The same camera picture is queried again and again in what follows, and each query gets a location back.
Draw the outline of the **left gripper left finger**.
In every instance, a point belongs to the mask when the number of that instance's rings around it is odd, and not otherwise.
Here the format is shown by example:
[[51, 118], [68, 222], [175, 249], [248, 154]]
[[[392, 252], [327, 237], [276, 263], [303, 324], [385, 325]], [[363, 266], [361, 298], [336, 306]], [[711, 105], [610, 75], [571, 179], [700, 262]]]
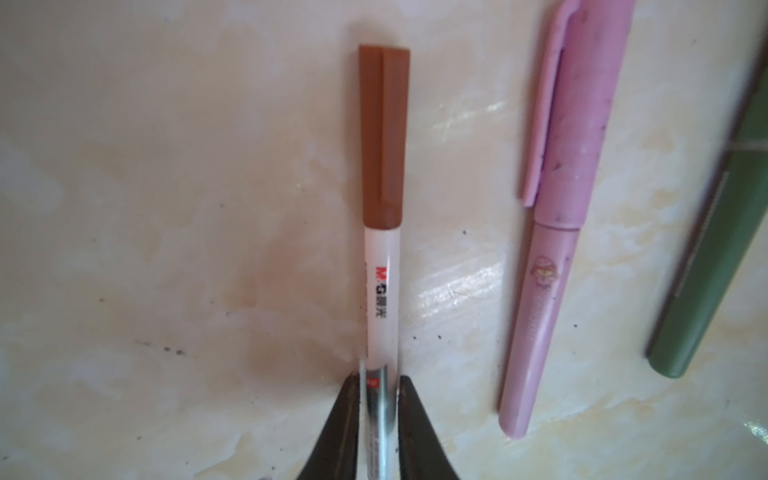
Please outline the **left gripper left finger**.
[[360, 375], [344, 381], [298, 480], [355, 480], [360, 432]]

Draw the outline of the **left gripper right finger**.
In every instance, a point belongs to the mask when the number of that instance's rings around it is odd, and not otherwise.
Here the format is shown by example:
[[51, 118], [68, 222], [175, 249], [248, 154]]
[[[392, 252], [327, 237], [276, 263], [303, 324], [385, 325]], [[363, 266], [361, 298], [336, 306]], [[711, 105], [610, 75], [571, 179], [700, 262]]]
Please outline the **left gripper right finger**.
[[459, 479], [408, 376], [399, 382], [398, 442], [402, 480]]

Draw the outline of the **white pen brown end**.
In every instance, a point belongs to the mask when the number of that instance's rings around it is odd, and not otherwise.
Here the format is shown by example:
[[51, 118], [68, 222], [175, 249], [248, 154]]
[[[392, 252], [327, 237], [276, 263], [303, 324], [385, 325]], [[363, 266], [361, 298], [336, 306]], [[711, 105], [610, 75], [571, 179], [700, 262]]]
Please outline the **white pen brown end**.
[[400, 240], [398, 228], [364, 229], [367, 477], [395, 477], [399, 361]]

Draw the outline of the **brown pen cap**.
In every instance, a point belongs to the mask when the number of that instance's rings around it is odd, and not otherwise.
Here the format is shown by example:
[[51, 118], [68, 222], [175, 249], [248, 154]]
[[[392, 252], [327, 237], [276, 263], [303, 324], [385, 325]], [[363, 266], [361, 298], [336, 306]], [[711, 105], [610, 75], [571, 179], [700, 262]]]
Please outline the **brown pen cap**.
[[401, 226], [404, 198], [410, 51], [358, 47], [363, 222]]

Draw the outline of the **dark green pen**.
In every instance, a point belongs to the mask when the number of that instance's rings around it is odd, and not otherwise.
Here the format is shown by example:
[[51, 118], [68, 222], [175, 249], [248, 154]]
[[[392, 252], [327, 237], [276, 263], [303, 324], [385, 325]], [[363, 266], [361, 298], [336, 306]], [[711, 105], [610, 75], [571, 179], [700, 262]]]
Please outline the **dark green pen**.
[[767, 210], [767, 143], [734, 143], [691, 234], [646, 349], [660, 375], [682, 377]]

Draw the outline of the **pink pen cap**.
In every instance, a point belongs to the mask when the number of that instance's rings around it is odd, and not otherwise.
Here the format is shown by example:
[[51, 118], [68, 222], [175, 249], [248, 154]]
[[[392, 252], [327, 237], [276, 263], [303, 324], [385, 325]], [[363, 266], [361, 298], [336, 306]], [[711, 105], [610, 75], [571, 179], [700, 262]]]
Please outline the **pink pen cap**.
[[583, 227], [632, 24], [632, 1], [564, 1], [545, 41], [522, 202], [536, 223]]

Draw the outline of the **pink pen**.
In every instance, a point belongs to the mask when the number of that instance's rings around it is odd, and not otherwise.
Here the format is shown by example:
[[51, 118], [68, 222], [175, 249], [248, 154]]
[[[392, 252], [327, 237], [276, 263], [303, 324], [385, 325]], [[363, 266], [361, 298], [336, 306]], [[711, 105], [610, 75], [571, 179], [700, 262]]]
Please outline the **pink pen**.
[[499, 425], [512, 439], [528, 430], [579, 234], [533, 228], [499, 407]]

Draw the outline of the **dark green pen cap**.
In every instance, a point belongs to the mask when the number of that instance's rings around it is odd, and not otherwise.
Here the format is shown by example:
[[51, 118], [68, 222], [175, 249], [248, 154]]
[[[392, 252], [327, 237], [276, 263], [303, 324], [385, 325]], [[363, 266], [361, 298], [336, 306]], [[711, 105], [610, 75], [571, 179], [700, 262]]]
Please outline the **dark green pen cap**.
[[763, 41], [747, 92], [739, 105], [729, 151], [767, 151], [767, 40]]

